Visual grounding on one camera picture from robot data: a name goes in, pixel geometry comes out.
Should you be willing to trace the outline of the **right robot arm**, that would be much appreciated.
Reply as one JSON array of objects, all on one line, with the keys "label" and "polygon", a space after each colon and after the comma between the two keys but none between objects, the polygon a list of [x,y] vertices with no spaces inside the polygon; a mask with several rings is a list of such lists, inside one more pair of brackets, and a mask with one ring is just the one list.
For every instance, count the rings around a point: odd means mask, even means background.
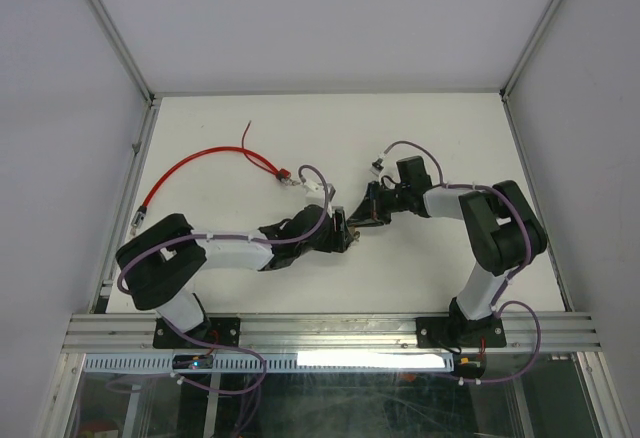
[{"label": "right robot arm", "polygon": [[497,302],[516,274],[546,251],[547,236],[519,185],[436,184],[420,156],[396,162],[399,182],[367,184],[347,223],[354,228],[391,223],[394,213],[447,218],[464,223],[475,265],[463,290],[452,299],[444,329],[459,345],[479,338],[497,317]]}]

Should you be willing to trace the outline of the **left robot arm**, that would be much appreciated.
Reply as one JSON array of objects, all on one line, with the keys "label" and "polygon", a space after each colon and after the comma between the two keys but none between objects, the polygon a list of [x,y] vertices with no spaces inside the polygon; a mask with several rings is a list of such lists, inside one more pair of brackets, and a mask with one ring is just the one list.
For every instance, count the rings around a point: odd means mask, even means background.
[{"label": "left robot arm", "polygon": [[198,272],[276,271],[308,252],[344,253],[358,238],[340,207],[328,212],[308,205],[292,218],[245,234],[196,233],[184,215],[173,213],[117,250],[117,287],[137,310],[156,312],[184,344],[194,347],[210,331],[204,307],[187,290]]}]

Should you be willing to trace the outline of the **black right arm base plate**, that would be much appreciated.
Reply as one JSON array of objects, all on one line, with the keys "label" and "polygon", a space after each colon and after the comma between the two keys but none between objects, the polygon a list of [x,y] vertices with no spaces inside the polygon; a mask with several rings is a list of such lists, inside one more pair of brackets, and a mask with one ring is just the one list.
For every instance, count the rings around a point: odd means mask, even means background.
[{"label": "black right arm base plate", "polygon": [[416,339],[419,348],[460,350],[505,348],[507,346],[503,323],[495,317],[468,321],[448,315],[417,317]]}]

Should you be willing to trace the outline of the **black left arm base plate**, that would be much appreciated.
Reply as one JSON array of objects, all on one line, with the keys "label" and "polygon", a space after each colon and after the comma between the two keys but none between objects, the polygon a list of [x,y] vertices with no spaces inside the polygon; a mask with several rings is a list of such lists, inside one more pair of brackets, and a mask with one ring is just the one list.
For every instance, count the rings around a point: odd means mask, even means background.
[{"label": "black left arm base plate", "polygon": [[208,316],[203,323],[182,331],[164,318],[156,320],[152,346],[154,349],[211,349],[215,345],[236,347],[241,334],[241,319]]}]

